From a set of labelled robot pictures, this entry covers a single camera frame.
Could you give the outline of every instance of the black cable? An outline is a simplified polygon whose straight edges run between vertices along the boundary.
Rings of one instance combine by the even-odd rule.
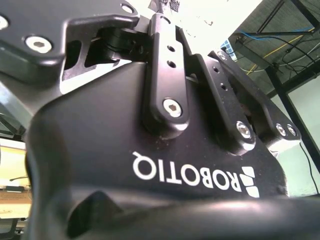
[[[278,39],[288,45],[290,45],[291,47],[294,47],[295,49],[299,50],[301,53],[303,53],[305,56],[307,56],[311,61],[313,61],[314,63],[316,63],[316,61],[310,57],[310,55],[308,53],[306,53],[305,51],[301,50],[299,47],[291,44],[290,42],[286,41],[286,40],[283,40],[281,39],[280,37],[276,37],[276,36],[261,36],[261,37],[257,37],[258,39],[265,39],[265,38],[270,38],[270,39]]]
[[[285,54],[285,55],[283,55],[283,57],[282,57],[282,62],[284,62],[285,64],[286,64],[286,66],[285,66],[285,68],[286,69],[288,69],[288,67],[287,66],[289,66],[294,72],[295,72],[295,74],[297,74],[298,75],[298,72],[295,70],[295,68],[293,67],[293,66],[291,66],[288,62],[286,62],[285,61],[285,56],[288,54],[288,52]]]
[[[315,181],[315,179],[314,179],[314,176],[313,176],[313,174],[312,174],[310,159],[309,159],[306,151],[305,151],[304,148],[302,147],[301,142],[300,142],[300,147],[301,147],[302,151],[304,152],[304,155],[305,155],[306,159],[308,160],[309,170],[310,170],[310,176],[311,176],[312,181],[313,181],[313,184],[314,184],[314,186],[315,186],[316,193],[319,194],[318,186],[317,186],[316,181]]]
[[[12,179],[10,179],[9,181],[12,182],[12,181],[14,181],[14,180],[26,179],[26,178],[28,178],[28,176],[20,176],[20,177],[12,178]]]
[[[292,71],[290,70],[290,75],[289,75],[289,79],[288,79],[288,81],[291,79],[291,73],[292,73]]]

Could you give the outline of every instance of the metal frame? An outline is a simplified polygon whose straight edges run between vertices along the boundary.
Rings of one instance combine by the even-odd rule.
[[[317,170],[320,172],[319,148],[289,97],[290,92],[302,86],[303,84],[306,84],[308,81],[312,79],[312,77],[309,77],[308,74],[312,72],[313,69],[317,69],[317,74],[319,74],[320,72],[319,64],[320,64],[319,62],[314,63],[308,69],[304,70],[300,74],[293,77],[290,81],[288,81],[286,85],[281,83],[279,77],[277,76],[276,71],[273,68],[267,67],[265,69],[265,72],[268,74],[270,81],[274,86],[274,92],[272,93],[272,95],[269,95],[269,97],[274,97],[276,94],[279,95],[280,100],[282,101],[284,108],[288,112],[291,120],[300,130],[301,138],[305,145],[305,148],[307,149],[309,155],[311,156]]]
[[[298,10],[304,15],[304,17],[312,24],[314,30],[312,31],[288,31],[288,32],[262,32],[265,27],[270,23],[273,17],[277,14],[279,9],[284,5],[285,0],[280,0],[275,8],[271,11],[262,25],[256,32],[248,32],[251,36],[296,36],[296,35],[312,35],[320,30],[320,22],[317,18],[300,2],[300,0],[291,0],[291,2],[298,8]],[[236,32],[232,36],[243,36],[243,33]]]
[[[301,71],[298,75],[290,78],[288,81],[282,84],[282,88],[285,90],[286,94],[291,93],[312,79],[316,78],[320,74],[320,61],[312,64],[305,70]],[[277,91],[273,90],[267,94],[269,98],[273,98],[277,95]]]

